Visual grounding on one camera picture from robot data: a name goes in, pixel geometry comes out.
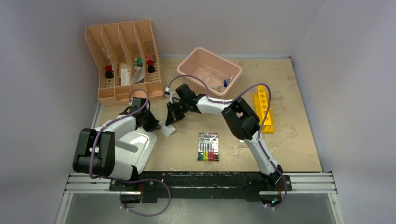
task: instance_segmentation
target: yellow test tube rack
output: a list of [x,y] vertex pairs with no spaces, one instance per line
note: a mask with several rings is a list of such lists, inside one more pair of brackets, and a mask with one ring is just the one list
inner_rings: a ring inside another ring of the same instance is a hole
[[[265,116],[265,112],[268,109],[268,94],[265,91],[264,86],[257,87],[257,93],[253,94],[253,102],[255,103],[255,112],[260,119],[261,125],[262,119]],[[272,124],[275,122],[275,120],[271,119],[273,116],[272,109],[270,109],[267,118],[264,121],[264,126],[262,127],[263,134],[274,133],[274,126]]]

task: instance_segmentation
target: white plastic piece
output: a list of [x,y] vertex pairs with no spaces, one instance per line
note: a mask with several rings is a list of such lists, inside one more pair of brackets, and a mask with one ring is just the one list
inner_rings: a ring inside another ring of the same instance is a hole
[[142,129],[129,132],[115,143],[115,160],[130,167],[134,165],[140,174],[156,142],[157,136],[154,133],[148,133]]
[[170,92],[170,99],[172,100],[174,97],[180,99],[180,96],[176,93],[176,91]]
[[[265,175],[270,175],[271,173],[275,172],[275,168],[272,166],[271,162],[272,161],[275,166],[278,166],[278,162],[272,157],[271,152],[269,151],[267,145],[265,144],[264,140],[262,137],[260,139],[257,139],[257,132],[253,134],[253,139],[244,139],[243,141],[246,143],[246,145],[249,147],[250,151],[252,152],[254,158],[257,161],[257,165],[260,169],[260,172],[262,172]],[[261,142],[265,152],[268,154],[270,160],[267,159],[265,156],[264,152],[260,148],[259,142]]]
[[167,138],[176,130],[173,125],[165,126],[163,121],[160,121],[159,125],[161,125],[161,131]]
[[223,104],[221,103],[213,103],[210,102],[206,96],[202,97],[198,103],[197,103],[197,107],[199,109],[199,111],[201,113],[210,113],[210,114],[214,114],[214,115],[219,115],[221,116],[221,112],[230,105],[230,103],[225,103],[226,101],[230,101],[230,100],[223,100],[223,99],[215,99],[215,98],[211,98],[213,100],[218,100],[218,101],[222,101],[224,102]]
[[98,152],[99,152],[99,146],[96,146],[95,147],[95,153],[98,153]]

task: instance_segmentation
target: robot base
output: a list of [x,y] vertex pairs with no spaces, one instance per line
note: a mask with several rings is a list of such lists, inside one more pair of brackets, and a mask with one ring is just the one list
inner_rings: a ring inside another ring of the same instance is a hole
[[[292,190],[290,176],[284,175],[289,183],[287,189]],[[262,176],[260,172],[163,172],[143,171],[139,179],[157,179],[163,181],[170,189],[172,198],[190,199],[245,199],[248,202],[259,202],[271,206],[279,203],[281,196],[260,195],[260,191],[278,192],[280,186],[285,189],[284,181],[280,179],[275,185],[270,178]],[[158,198],[168,198],[163,185],[157,182],[144,182],[128,185],[112,182],[110,191],[142,191],[142,197],[130,198],[125,195],[123,203],[156,203]]]

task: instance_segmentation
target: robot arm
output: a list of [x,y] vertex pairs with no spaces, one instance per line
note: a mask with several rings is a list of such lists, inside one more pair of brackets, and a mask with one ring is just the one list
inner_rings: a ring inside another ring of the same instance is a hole
[[[188,111],[221,115],[226,120],[226,123],[233,135],[236,138],[243,140],[249,147],[257,161],[261,175],[264,175],[267,178],[269,177],[273,184],[279,180],[281,176],[276,172],[271,161],[281,172],[283,172],[282,168],[271,155],[263,138],[260,137],[257,139],[260,129],[260,120],[243,98],[239,98],[233,103],[230,103],[230,100],[212,98],[213,100],[224,102],[223,104],[213,103],[210,102],[204,94],[195,95],[195,93],[192,92],[186,84],[179,86],[176,89],[176,93],[179,95],[180,101],[175,103],[169,102],[167,104],[168,117],[166,125],[180,121],[184,118],[184,113]],[[269,156],[269,159],[259,144],[263,146],[263,149]]]
[[[117,118],[132,113],[139,109],[146,99],[134,98],[131,105]],[[80,132],[77,142],[76,152],[73,160],[73,170],[79,173],[89,173],[89,165],[92,150],[95,150],[93,159],[93,174],[106,176],[122,180],[137,179],[137,168],[115,159],[115,143],[127,133],[143,127],[146,132],[160,129],[158,120],[147,108],[143,108],[133,117],[120,119],[116,123],[107,127],[108,122],[95,129],[85,128]],[[94,139],[99,130],[105,127],[99,136],[99,141],[95,149],[92,149]]]

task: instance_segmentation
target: purple cable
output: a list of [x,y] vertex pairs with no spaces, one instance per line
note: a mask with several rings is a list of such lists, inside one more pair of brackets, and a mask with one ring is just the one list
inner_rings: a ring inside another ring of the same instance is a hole
[[[173,82],[175,79],[177,79],[177,78],[179,78],[179,77],[185,77],[185,76],[191,77],[191,78],[194,78],[194,79],[200,81],[200,82],[205,86],[205,88],[206,88],[206,98],[207,98],[210,102],[212,102],[212,103],[219,103],[219,104],[233,103],[233,102],[237,101],[240,97],[242,97],[242,95],[245,94],[247,91],[251,90],[252,88],[254,88],[254,87],[256,87],[256,86],[259,86],[259,85],[265,86],[265,87],[268,89],[268,107],[267,107],[267,110],[266,110],[266,112],[265,112],[264,118],[262,119],[262,124],[260,125],[259,132],[257,133],[257,139],[260,139],[260,134],[261,134],[262,128],[263,128],[263,126],[264,126],[264,121],[265,121],[265,119],[266,119],[267,116],[268,116],[269,106],[270,106],[270,104],[271,104],[271,89],[269,88],[269,86],[268,86],[267,84],[265,84],[265,83],[254,84],[254,85],[248,87],[247,89],[245,89],[245,91],[243,91],[242,93],[240,93],[235,99],[233,99],[233,100],[231,100],[231,101],[223,102],[223,101],[218,101],[218,100],[212,100],[212,99],[210,99],[210,98],[208,97],[208,96],[209,96],[209,87],[206,85],[206,83],[205,83],[204,81],[202,81],[201,79],[199,79],[198,77],[195,77],[195,76],[191,76],[191,75],[180,75],[180,76],[176,76],[176,77],[174,77],[174,78],[170,81],[170,83],[169,83],[169,85],[168,85],[168,88],[170,87],[170,85],[172,84],[172,82]],[[284,181],[284,185],[285,185],[285,186],[284,186],[284,187],[285,187],[285,189],[284,189],[284,192],[285,192],[285,193],[284,193],[284,198],[283,198],[283,200],[282,200],[276,207],[274,207],[274,209],[275,209],[275,208],[278,208],[279,206],[281,206],[282,203],[284,202],[284,200],[286,199],[286,196],[287,196],[287,181],[286,181],[286,178],[284,178],[283,173],[282,173],[282,172],[278,169],[278,167],[276,167],[276,165],[270,160],[269,155],[268,155],[267,152],[264,150],[264,147],[262,146],[262,144],[261,144],[260,141],[259,141],[259,146],[260,146],[261,150],[264,152],[264,154],[265,154],[265,156],[267,157],[267,159],[271,162],[271,164],[272,164],[272,166],[274,167],[274,169],[279,173],[279,175],[281,176],[282,180]]]
[[[251,90],[252,88],[254,88],[254,87],[256,87],[256,86],[259,86],[259,85],[263,85],[263,86],[265,86],[265,87],[268,89],[268,107],[267,107],[267,110],[265,111],[264,118],[262,119],[262,124],[260,125],[259,132],[257,133],[257,139],[260,139],[260,134],[261,134],[262,128],[263,128],[263,126],[264,126],[264,121],[265,121],[265,119],[267,119],[267,116],[268,116],[269,106],[270,106],[270,104],[271,104],[271,97],[272,97],[272,96],[271,96],[271,89],[270,89],[269,86],[268,86],[267,84],[265,84],[265,83],[257,83],[257,84],[254,84],[254,85],[248,87],[247,89],[245,89],[245,91],[243,91],[242,93],[240,93],[240,94],[232,101],[232,102],[235,102],[235,101],[238,100],[240,97],[242,97],[242,95],[245,94],[247,91],[249,91],[249,90]],[[282,205],[282,203],[283,203],[284,200],[286,199],[286,195],[287,195],[287,183],[286,183],[286,178],[284,178],[282,172],[281,172],[281,171],[278,169],[278,167],[276,167],[276,165],[270,160],[270,157],[269,157],[268,153],[264,150],[264,147],[262,146],[262,144],[261,144],[260,141],[259,141],[259,146],[260,146],[261,150],[264,152],[264,154],[265,154],[265,156],[267,157],[267,159],[271,162],[272,166],[273,166],[273,167],[275,168],[275,170],[281,175],[281,178],[282,178],[282,180],[284,181],[284,185],[285,185],[285,186],[284,186],[284,187],[285,187],[285,189],[284,189],[284,191],[285,191],[284,198],[283,198],[283,200],[282,200],[276,207],[274,207],[274,208],[278,208],[279,206]]]
[[128,209],[127,207],[125,207],[122,204],[121,196],[120,196],[120,204],[122,205],[122,208],[125,209],[126,211],[132,212],[132,213],[137,214],[139,216],[153,217],[153,216],[158,216],[158,215],[162,214],[165,210],[167,210],[167,208],[170,205],[170,202],[171,202],[170,190],[169,190],[168,186],[166,186],[166,184],[163,183],[162,181],[159,181],[157,179],[144,179],[144,180],[139,180],[139,181],[124,181],[124,180],[118,180],[118,181],[123,182],[123,183],[129,183],[129,184],[141,183],[141,182],[145,182],[145,181],[156,181],[156,182],[159,182],[160,184],[162,184],[166,188],[166,191],[168,192],[168,196],[169,196],[168,197],[168,203],[166,204],[164,209],[162,209],[160,212],[157,212],[155,214],[143,214],[143,213]]
[[[132,91],[130,92],[130,94],[129,94],[129,103],[131,103],[131,96],[132,96],[132,93],[134,93],[135,91],[143,91],[143,92],[146,94],[146,101],[144,101],[144,104],[143,104],[139,109],[137,109],[136,111],[134,111],[134,112],[132,112],[132,113],[129,113],[129,114],[125,115],[125,116],[122,116],[122,117],[120,117],[120,118],[116,118],[116,119],[110,121],[109,123],[103,125],[103,127],[102,127],[102,128],[98,131],[98,133],[96,134],[95,140],[93,141],[93,145],[92,145],[91,159],[90,159],[90,163],[89,163],[89,176],[90,176],[92,179],[96,179],[96,178],[99,177],[99,176],[94,176],[94,175],[93,175],[93,158],[94,158],[94,156],[95,156],[95,148],[96,148],[96,145],[97,145],[97,143],[98,143],[98,139],[99,139],[100,134],[101,134],[108,126],[111,126],[112,124],[116,123],[117,121],[120,121],[120,120],[122,120],[122,119],[124,119],[124,118],[130,117],[130,116],[134,115],[135,113],[138,113],[139,111],[141,111],[141,110],[147,105],[147,102],[149,101],[149,94],[148,94],[144,89],[134,89],[134,90],[132,90]],[[139,216],[152,217],[152,216],[160,215],[160,214],[162,214],[165,210],[167,210],[167,208],[169,207],[170,202],[171,202],[171,200],[172,200],[172,199],[171,199],[171,195],[170,195],[170,190],[169,190],[168,186],[166,186],[165,183],[163,183],[162,181],[159,181],[159,180],[157,180],[157,179],[144,179],[144,180],[138,180],[138,181],[125,181],[125,180],[118,180],[118,179],[115,179],[115,178],[108,178],[108,177],[103,177],[103,178],[109,179],[109,180],[116,180],[116,181],[123,182],[123,183],[128,183],[128,184],[135,184],[135,183],[141,183],[141,182],[146,182],[146,181],[156,181],[156,182],[161,183],[161,184],[166,188],[166,190],[167,190],[167,192],[168,192],[168,196],[169,196],[169,197],[168,197],[168,203],[167,203],[167,205],[165,206],[165,208],[164,208],[163,210],[161,210],[160,212],[158,212],[158,213],[155,213],[155,214],[143,214],[143,213],[140,213],[140,212],[137,212],[137,211],[129,210],[129,209],[127,209],[127,208],[124,207],[125,210],[130,211],[130,212],[132,212],[132,213],[134,213],[134,214],[137,214],[137,215],[139,215]]]

